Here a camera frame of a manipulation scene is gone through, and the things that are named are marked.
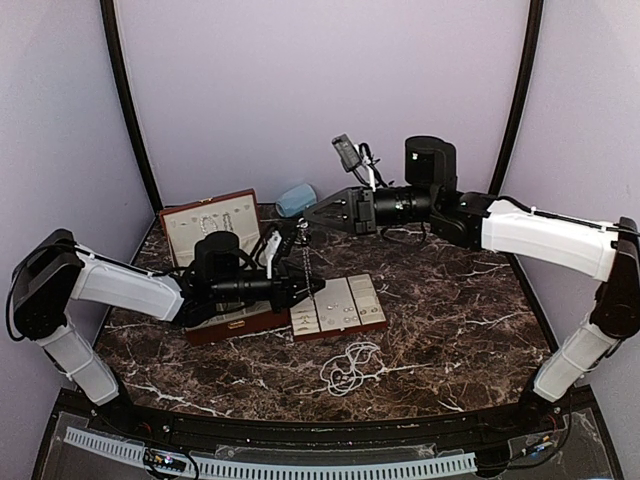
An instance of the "coiled white cord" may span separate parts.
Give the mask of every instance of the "coiled white cord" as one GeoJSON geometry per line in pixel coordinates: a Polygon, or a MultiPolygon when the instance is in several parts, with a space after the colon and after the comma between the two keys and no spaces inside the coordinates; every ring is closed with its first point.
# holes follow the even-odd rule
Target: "coiled white cord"
{"type": "Polygon", "coordinates": [[[366,378],[375,377],[375,375],[365,375],[358,366],[369,363],[373,354],[379,351],[380,347],[375,343],[355,342],[345,349],[344,354],[327,360],[320,370],[320,379],[327,383],[327,391],[334,397],[344,397],[361,387],[366,378]],[[349,362],[347,369],[338,365],[343,359],[349,362]]]}

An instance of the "dark marble surface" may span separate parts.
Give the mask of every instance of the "dark marble surface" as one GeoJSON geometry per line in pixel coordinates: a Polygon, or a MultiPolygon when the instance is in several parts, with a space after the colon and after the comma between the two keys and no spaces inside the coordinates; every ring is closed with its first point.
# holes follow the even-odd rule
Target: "dark marble surface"
{"type": "MultiPolygon", "coordinates": [[[[263,210],[262,218],[270,216],[263,210]]],[[[371,275],[387,330],[294,343],[285,327],[191,347],[171,325],[114,309],[98,353],[140,405],[284,421],[411,418],[511,403],[550,355],[502,255],[469,252],[432,236],[405,247],[318,227],[312,234],[316,273],[371,275]],[[360,341],[380,347],[362,367],[363,385],[345,397],[331,396],[320,369],[360,341]]],[[[409,229],[391,235],[419,238],[409,229]]],[[[158,223],[136,265],[170,266],[158,223]]]]}

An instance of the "black pole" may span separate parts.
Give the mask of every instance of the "black pole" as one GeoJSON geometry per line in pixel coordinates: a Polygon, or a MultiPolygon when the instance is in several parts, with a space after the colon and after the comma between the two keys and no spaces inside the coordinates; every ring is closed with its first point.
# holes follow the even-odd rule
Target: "black pole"
{"type": "Polygon", "coordinates": [[[531,72],[533,70],[533,61],[536,56],[536,47],[538,45],[538,34],[540,33],[540,24],[542,23],[542,6],[544,0],[531,0],[529,5],[529,18],[527,20],[527,31],[524,36],[524,46],[522,47],[522,58],[520,59],[520,70],[518,71],[518,79],[516,88],[513,93],[513,102],[511,103],[511,111],[507,120],[507,127],[504,131],[502,146],[496,162],[496,168],[493,171],[493,178],[489,186],[489,193],[499,195],[502,184],[507,176],[509,168],[509,160],[513,153],[513,147],[516,143],[524,104],[527,99],[527,91],[529,90],[529,82],[531,80],[531,72]]]}
{"type": "Polygon", "coordinates": [[[100,0],[102,8],[102,23],[104,25],[104,33],[107,38],[107,47],[109,48],[109,57],[111,58],[111,69],[113,70],[113,78],[116,82],[118,96],[120,97],[120,107],[124,115],[124,121],[127,124],[129,139],[133,147],[133,153],[136,157],[138,169],[142,176],[144,188],[151,202],[151,206],[155,212],[162,210],[162,200],[158,185],[156,185],[147,150],[144,148],[138,117],[133,106],[133,98],[131,97],[131,89],[129,88],[129,80],[127,79],[127,71],[124,65],[124,57],[122,55],[122,45],[120,44],[120,36],[118,35],[118,23],[116,21],[116,11],[113,0],[100,0]]]}

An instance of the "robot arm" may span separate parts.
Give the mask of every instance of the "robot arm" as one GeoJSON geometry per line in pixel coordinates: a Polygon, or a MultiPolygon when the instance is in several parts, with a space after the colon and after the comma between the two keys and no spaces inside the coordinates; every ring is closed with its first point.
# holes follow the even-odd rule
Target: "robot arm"
{"type": "MultiPolygon", "coordinates": [[[[343,166],[357,152],[339,137],[343,166]]],[[[411,185],[342,190],[305,211],[305,218],[348,233],[428,222],[432,234],[460,247],[514,253],[582,272],[602,283],[595,309],[537,372],[524,395],[555,402],[584,373],[640,330],[640,266],[636,224],[592,222],[529,208],[509,197],[456,190],[455,148],[434,137],[405,144],[411,185]]]]}
{"type": "MultiPolygon", "coordinates": [[[[293,229],[287,245],[297,236],[293,229]]],[[[181,276],[155,273],[100,256],[57,230],[21,262],[9,300],[21,338],[40,345],[95,405],[122,392],[113,372],[78,333],[67,312],[69,299],[89,300],[137,311],[181,327],[194,327],[231,302],[270,301],[274,311],[290,308],[324,287],[324,280],[280,262],[280,234],[266,242],[268,268],[239,250],[238,237],[215,232],[198,242],[195,260],[181,276]]],[[[7,327],[12,338],[7,308],[7,327]]]]}

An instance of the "blue cloth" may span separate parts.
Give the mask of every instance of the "blue cloth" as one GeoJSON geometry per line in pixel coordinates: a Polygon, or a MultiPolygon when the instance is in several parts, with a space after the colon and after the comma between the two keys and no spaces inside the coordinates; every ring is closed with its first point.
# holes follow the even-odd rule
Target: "blue cloth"
{"type": "Polygon", "coordinates": [[[282,196],[276,200],[276,211],[281,217],[294,217],[317,201],[316,192],[313,191],[311,185],[303,183],[283,193],[282,196]]]}

